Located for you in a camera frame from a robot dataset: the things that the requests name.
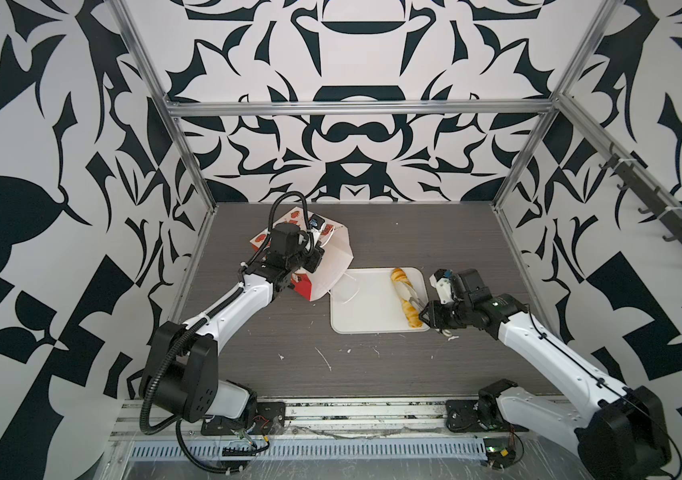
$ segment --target abstract pattern wallpaper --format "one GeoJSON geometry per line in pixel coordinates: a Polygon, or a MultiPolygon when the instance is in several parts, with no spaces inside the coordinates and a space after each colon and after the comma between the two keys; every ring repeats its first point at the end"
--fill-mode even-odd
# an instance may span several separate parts
{"type": "MultiPolygon", "coordinates": [[[[576,100],[682,202],[682,1],[628,0],[608,33],[576,100]]],[[[558,116],[504,213],[563,341],[653,390],[682,450],[682,246],[604,161],[558,116]]]]}
{"type": "Polygon", "coordinates": [[[206,213],[107,5],[0,0],[0,478],[89,478],[206,213]]]}
{"type": "Polygon", "coordinates": [[[536,114],[184,118],[217,201],[492,200],[536,114]]]}
{"type": "Polygon", "coordinates": [[[546,98],[599,0],[129,0],[173,101],[546,98]]]}

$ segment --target dark wooden tabletop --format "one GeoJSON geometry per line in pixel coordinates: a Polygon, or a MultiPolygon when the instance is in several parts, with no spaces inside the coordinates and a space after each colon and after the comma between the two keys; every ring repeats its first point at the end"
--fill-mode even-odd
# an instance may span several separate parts
{"type": "MultiPolygon", "coordinates": [[[[277,217],[292,205],[283,205],[277,217]]],[[[484,203],[312,204],[309,210],[349,228],[351,268],[414,266],[429,276],[439,268],[476,268],[494,294],[529,296],[499,224],[484,203]]],[[[268,204],[221,204],[213,221],[183,319],[208,307],[237,282],[248,240],[266,227],[268,204]]],[[[342,335],[330,327],[325,295],[308,302],[286,290],[257,312],[227,343],[219,377],[259,396],[473,395],[507,378],[532,393],[557,393],[540,373],[487,333],[456,330],[342,335]]]]}

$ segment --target white cutting board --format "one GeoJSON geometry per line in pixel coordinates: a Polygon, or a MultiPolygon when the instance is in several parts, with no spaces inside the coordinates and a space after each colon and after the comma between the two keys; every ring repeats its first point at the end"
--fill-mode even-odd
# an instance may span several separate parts
{"type": "MultiPolygon", "coordinates": [[[[414,329],[408,325],[402,303],[392,283],[392,268],[350,268],[346,274],[357,282],[357,294],[341,303],[330,289],[330,326],[337,333],[423,332],[426,324],[414,329]]],[[[407,266],[403,271],[426,304],[426,285],[419,269],[407,266]]]]}

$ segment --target bread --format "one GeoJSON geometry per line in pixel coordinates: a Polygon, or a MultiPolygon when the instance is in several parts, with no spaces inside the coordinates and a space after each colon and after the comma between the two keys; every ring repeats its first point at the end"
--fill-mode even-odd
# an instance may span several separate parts
{"type": "MultiPolygon", "coordinates": [[[[408,280],[408,276],[403,272],[403,269],[401,268],[395,268],[392,270],[392,282],[402,282],[405,283],[407,286],[410,286],[413,288],[413,285],[410,283],[410,280],[408,280]]],[[[408,324],[410,325],[411,328],[417,329],[420,326],[423,325],[423,322],[419,320],[419,311],[415,309],[413,305],[410,304],[409,301],[404,300],[404,299],[399,299],[400,302],[403,304],[403,313],[405,313],[405,318],[408,319],[408,324]]]]}

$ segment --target gift bag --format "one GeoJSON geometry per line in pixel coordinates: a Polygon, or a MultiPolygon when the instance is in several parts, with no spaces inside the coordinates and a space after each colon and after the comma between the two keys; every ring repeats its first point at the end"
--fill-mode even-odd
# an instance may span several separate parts
{"type": "MultiPolygon", "coordinates": [[[[302,230],[306,230],[303,218],[303,208],[296,206],[287,214],[281,216],[274,224],[288,222],[296,224],[302,230]]],[[[260,234],[250,240],[250,245],[254,250],[258,250],[263,241],[267,238],[267,230],[264,229],[260,234]]],[[[319,236],[319,245],[325,249],[325,255],[317,271],[313,274],[306,272],[303,268],[298,269],[293,274],[293,289],[301,294],[308,301],[312,302],[328,293],[330,288],[336,284],[343,273],[352,263],[352,247],[349,245],[349,231],[338,222],[325,218],[323,232],[319,236]]]]}

